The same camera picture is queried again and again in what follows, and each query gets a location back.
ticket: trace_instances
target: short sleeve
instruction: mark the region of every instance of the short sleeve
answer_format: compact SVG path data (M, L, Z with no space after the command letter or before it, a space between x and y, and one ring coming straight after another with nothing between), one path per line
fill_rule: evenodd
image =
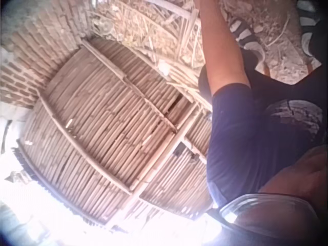
M239 186L249 178L252 167L245 165L244 158L260 123L252 90L246 85L225 86L212 102L207 179L213 199L222 206L239 193Z
M223 87L213 97L212 141L244 141L252 137L258 125L252 90L243 84Z

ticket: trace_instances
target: bamboo ceiling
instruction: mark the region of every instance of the bamboo ceiling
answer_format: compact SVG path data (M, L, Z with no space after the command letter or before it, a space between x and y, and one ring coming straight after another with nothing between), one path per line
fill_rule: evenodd
M191 103L126 47L102 38L92 40L91 45L126 73L162 114L156 113L147 100L122 83L86 48L81 48L60 69L44 97L74 139L104 169L134 188L159 146L174 131L162 116L176 126ZM204 154L209 125L200 114L187 134ZM129 197L87 163L58 130L40 100L20 142L45 180L95 220L107 223ZM154 208L156 205L194 218L212 202L206 189L206 166L187 148L178 156L171 154L140 198L126 217L131 217L142 202L145 217L162 212Z

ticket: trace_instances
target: sunglasses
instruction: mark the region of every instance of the sunglasses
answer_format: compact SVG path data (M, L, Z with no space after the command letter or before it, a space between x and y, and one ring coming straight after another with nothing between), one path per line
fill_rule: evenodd
M322 223L307 201L281 194L247 194L210 214L231 236L262 245L314 245Z

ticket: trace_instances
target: bamboo beam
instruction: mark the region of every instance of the bamboo beam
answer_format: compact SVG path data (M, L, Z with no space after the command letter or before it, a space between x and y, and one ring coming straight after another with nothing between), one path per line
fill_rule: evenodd
M31 170L34 172L34 174L37 176L37 178L42 182L42 184L44 184L44 186L61 202L63 202L65 205L67 205L70 209L72 209L74 212L76 212L77 214L80 214L81 216L83 216L84 218L88 219L89 221L95 223L95 224L99 224L104 226L104 223L92 218L90 215L86 214L84 211L82 211L80 208L76 207L73 203L71 203L69 200L67 200L66 198L64 198L62 196L62 194L57 191L56 188L54 188L52 185L50 185L47 181L46 178L44 178L44 176L39 172L39 170L35 167L34 163L32 162L32 160L30 159L30 157L28 156L28 154L26 153L21 141L18 139L17 140L17 144L18 144L18 148L23 156L23 158L25 159L27 165L31 168Z
M182 140L183 144L191 150L194 154L199 155L199 160L203 162L205 165L207 164L206 157L201 153L201 151L194 146L189 139L186 137Z
M165 8L185 19L189 19L190 18L190 15L191 13L188 11L188 10L185 10L175 4L172 4L168 1L164 1L164 0L146 0L146 2L148 3L152 3L152 4L156 4L162 8ZM195 24L198 25L198 26L201 26L200 24L200 18L197 18L196 21L195 21Z
M82 40L82 44L87 48L94 56L96 56L99 61L101 61L107 68L109 68L119 79L123 79L127 75L110 60L108 60L103 54L101 54L97 49L95 49L88 41Z
M183 64L181 64L181 63L179 63L179 62L177 62L177 61L175 61L171 58L168 58L164 55L157 54L156 52L153 52L151 50L146 50L146 49L143 49L143 48L136 48L136 50L141 51L142 53L148 53L150 55L156 55L158 58L165 60L167 63L172 64L174 66L177 66L177 67L183 69L184 71L194 75L195 76L195 81L197 81L197 77L199 76L199 74L196 71L194 71L193 69L187 67L186 65L183 65Z
M133 194L129 196L122 206L117 210L117 212L114 214L114 216L107 222L106 226L108 228L112 228L115 224L122 221L130 209L130 207L139 199L141 193L145 191L149 183L153 180L153 178L156 176L156 174L161 170L161 168L164 166L166 161L169 159L173 151L176 149L178 144L183 140L186 133L190 130L191 126L197 119L197 117L200 114L200 110L196 109L193 111L192 115L187 119L187 121L182 125L181 129L176 133L176 135L172 138L168 146L165 148L163 153L160 155L158 160L154 163L154 165L151 167L149 172L146 174L142 182L140 182L135 190L133 191Z
M130 189L118 178L116 178L113 174L109 173L103 166L101 166L85 149L84 147L66 130L66 128L62 125L59 119L56 116L55 111L52 109L46 98L37 90L37 94L46 109L47 113L51 117L52 121L58 127L60 132L64 135L66 140L76 149L76 151L86 160L88 164L90 164L97 172L99 172L103 177L105 177L108 181L119 187L127 194L131 194Z

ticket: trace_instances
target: dark blue shirt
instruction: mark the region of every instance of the dark blue shirt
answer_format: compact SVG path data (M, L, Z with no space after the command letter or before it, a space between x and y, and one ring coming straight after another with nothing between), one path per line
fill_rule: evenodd
M316 124L307 119L301 122L299 110L291 109L288 102L285 105L291 117L283 113L283 102L270 112L260 112L252 90L232 84L216 93L212 105L207 179L220 207L240 195L258 192L313 147L309 128L315 131Z

